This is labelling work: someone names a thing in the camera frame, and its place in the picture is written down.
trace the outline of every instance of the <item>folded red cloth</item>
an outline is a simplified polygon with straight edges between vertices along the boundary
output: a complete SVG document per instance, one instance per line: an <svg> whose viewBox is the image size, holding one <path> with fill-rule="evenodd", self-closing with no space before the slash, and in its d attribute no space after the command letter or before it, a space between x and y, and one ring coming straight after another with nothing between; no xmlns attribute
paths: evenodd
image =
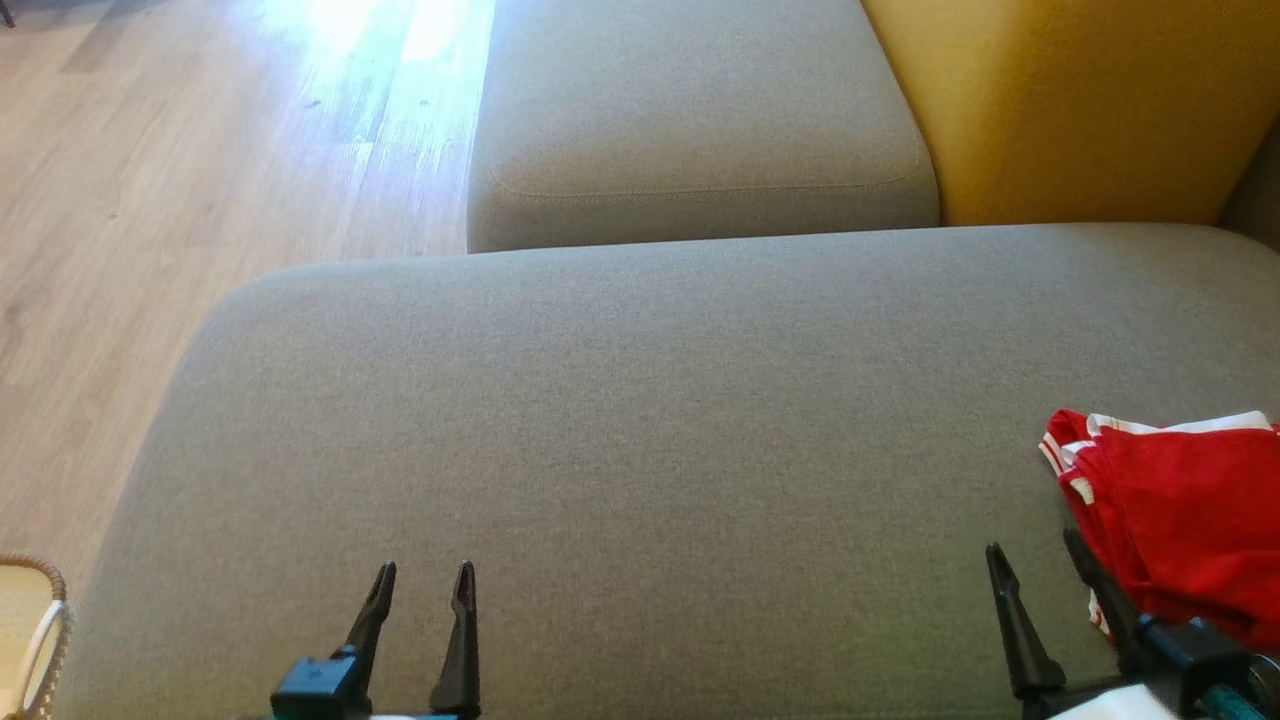
<svg viewBox="0 0 1280 720"><path fill-rule="evenodd" d="M1262 413L1153 428L1060 410L1041 451L1143 612L1280 650L1280 427Z"/></svg>

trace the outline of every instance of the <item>yellow cushion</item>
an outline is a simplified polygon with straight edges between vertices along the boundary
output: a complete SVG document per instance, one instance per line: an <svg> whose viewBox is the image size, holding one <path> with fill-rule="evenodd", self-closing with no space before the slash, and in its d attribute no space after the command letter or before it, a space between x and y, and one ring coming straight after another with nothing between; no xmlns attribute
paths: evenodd
<svg viewBox="0 0 1280 720"><path fill-rule="evenodd" d="M863 0L950 224L1213 223L1280 113L1274 0Z"/></svg>

